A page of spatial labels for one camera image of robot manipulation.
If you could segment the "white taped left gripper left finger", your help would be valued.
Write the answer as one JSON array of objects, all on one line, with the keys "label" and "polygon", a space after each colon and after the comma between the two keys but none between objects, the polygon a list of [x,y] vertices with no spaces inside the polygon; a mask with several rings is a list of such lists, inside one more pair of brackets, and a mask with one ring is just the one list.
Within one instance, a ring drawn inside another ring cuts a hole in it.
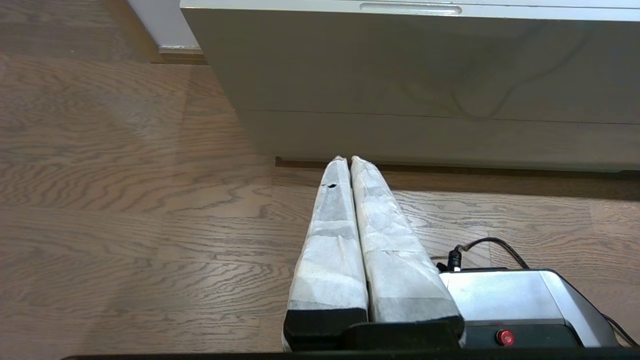
[{"label": "white taped left gripper left finger", "polygon": [[348,160],[326,166],[290,285],[282,346],[332,351],[369,321],[369,296]]}]

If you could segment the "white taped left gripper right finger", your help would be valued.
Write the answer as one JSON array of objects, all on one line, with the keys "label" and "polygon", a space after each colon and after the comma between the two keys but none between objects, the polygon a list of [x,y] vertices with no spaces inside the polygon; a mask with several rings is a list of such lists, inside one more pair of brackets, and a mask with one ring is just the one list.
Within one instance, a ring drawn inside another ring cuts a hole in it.
[{"label": "white taped left gripper right finger", "polygon": [[381,171],[354,156],[350,177],[374,322],[446,320],[464,325],[439,269]]}]

